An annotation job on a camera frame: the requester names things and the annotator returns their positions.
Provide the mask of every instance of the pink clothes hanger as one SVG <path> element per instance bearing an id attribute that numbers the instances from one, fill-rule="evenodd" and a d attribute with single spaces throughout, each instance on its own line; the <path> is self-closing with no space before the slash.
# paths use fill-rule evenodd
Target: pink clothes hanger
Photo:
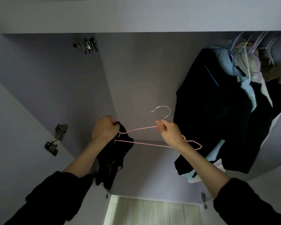
<path id="1" fill-rule="evenodd" d="M 167 107 L 167 108 L 170 110 L 169 114 L 168 114 L 167 116 L 165 116 L 165 118 L 167 118 L 167 117 L 171 114 L 171 109 L 170 109 L 168 106 L 164 106 L 164 107 Z M 150 126 L 150 127 L 144 127 L 144 128 L 138 128 L 138 129 L 134 129 L 134 130 L 129 130 L 129 131 L 127 131 L 127 132 L 119 132 L 119 136 L 120 136 L 120 134 L 127 134 L 128 132 L 135 131 L 135 130 L 142 130 L 142 129 L 148 129 L 148 128 L 156 128 L 156 127 L 157 127 L 157 126 Z M 185 141 L 187 141 L 187 142 L 195 142 L 195 141 L 193 141 L 193 140 L 186 140 L 185 136 L 183 136 L 183 138 L 184 138 Z M 171 146 L 154 145 L 154 144 L 145 144 L 145 143 L 140 143 L 140 142 L 126 141 L 126 140 L 114 140 L 114 143 L 115 143 L 116 141 L 171 148 Z M 200 147 L 197 148 L 197 149 L 195 149 L 195 150 L 199 150 L 199 149 L 202 148 L 202 145 L 201 145 L 201 144 L 199 144 L 198 142 L 195 142 L 195 143 L 198 144 L 198 145 L 200 145 Z"/>

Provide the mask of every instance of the person's right hand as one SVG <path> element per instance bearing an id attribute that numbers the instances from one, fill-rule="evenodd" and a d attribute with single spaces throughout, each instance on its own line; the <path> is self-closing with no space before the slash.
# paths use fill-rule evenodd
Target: person's right hand
<path id="1" fill-rule="evenodd" d="M 160 131 L 164 141 L 174 149 L 178 149 L 183 145 L 189 145 L 181 135 L 178 125 L 168 120 L 157 120 L 157 130 Z"/>

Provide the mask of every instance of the blue stripe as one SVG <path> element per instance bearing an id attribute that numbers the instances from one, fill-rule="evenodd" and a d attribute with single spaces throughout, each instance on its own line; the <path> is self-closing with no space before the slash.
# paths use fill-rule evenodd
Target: blue stripe
<path id="1" fill-rule="evenodd" d="M 216 85 L 218 86 L 217 81 L 214 79 L 214 77 L 211 75 L 212 79 L 215 81 Z"/>

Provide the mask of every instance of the black sleeve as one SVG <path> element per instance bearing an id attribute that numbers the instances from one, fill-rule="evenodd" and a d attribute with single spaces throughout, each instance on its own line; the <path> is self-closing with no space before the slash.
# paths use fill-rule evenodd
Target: black sleeve
<path id="1" fill-rule="evenodd" d="M 88 174 L 78 178 L 74 174 L 56 171 L 26 197 L 26 204 L 5 224 L 64 224 L 79 211 L 82 201 L 93 183 Z"/>
<path id="2" fill-rule="evenodd" d="M 245 181 L 231 179 L 213 201 L 214 209 L 228 224 L 281 224 L 281 214 L 261 200 Z"/>

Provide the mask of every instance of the floor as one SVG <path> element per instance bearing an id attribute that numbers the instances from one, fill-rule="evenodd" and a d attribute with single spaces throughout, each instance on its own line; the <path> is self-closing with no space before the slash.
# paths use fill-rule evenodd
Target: floor
<path id="1" fill-rule="evenodd" d="M 204 225 L 199 206 L 111 196 L 104 225 Z"/>

